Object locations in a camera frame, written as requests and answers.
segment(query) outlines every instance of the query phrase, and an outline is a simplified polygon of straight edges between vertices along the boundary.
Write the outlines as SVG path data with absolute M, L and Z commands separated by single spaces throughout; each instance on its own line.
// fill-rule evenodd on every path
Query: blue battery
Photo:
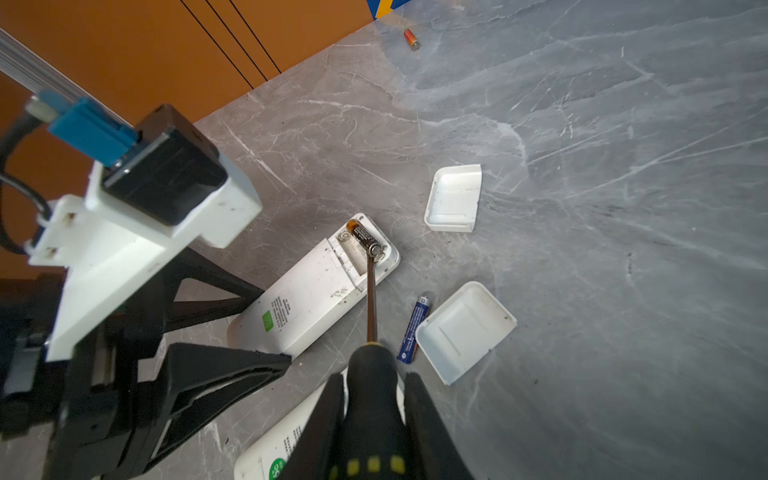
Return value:
M 413 354 L 416 351 L 416 328 L 421 325 L 427 317 L 428 311 L 429 299 L 422 295 L 419 297 L 419 301 L 416 302 L 416 306 L 413 307 L 411 321 L 408 322 L 406 337 L 402 339 L 402 345 L 400 346 L 400 353 L 397 354 L 397 360 L 400 360 L 403 363 L 410 363 L 413 361 Z

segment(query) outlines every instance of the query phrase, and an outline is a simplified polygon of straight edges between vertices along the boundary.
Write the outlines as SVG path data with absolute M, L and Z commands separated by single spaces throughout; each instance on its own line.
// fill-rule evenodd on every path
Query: orange battery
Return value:
M 368 230 L 354 218 L 346 223 L 346 229 L 360 242 L 362 248 L 365 249 L 369 257 L 373 258 L 374 262 L 378 262 L 384 258 L 384 248 L 382 244 L 371 235 Z
M 422 44 L 419 43 L 418 40 L 416 40 L 416 35 L 413 34 L 410 28 L 407 28 L 406 31 L 403 32 L 403 34 L 406 36 L 406 40 L 408 41 L 408 45 L 411 45 L 411 48 L 413 50 L 419 50 L 419 47 L 422 46 Z

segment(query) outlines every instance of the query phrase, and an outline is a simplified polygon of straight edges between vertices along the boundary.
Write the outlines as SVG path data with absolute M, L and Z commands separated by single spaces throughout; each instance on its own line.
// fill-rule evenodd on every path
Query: black and yellow handle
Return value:
M 349 402 L 331 455 L 329 480 L 410 478 L 409 437 L 397 408 L 395 357 L 378 343 L 349 359 Z

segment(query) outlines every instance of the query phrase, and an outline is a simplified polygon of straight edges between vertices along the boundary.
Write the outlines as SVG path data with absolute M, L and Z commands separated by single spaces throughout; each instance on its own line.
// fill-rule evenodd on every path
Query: blue and yellow object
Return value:
M 368 8 L 374 18 L 381 18 L 395 8 L 408 3 L 408 0 L 367 0 Z

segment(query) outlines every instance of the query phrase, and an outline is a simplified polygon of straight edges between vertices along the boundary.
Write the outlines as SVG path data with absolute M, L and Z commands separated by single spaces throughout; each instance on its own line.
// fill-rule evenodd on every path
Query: battery compartment cover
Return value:
M 416 342 L 446 385 L 497 346 L 518 321 L 480 282 L 467 282 L 416 330 Z
M 478 216 L 480 164 L 443 167 L 435 172 L 424 223 L 438 232 L 471 232 Z

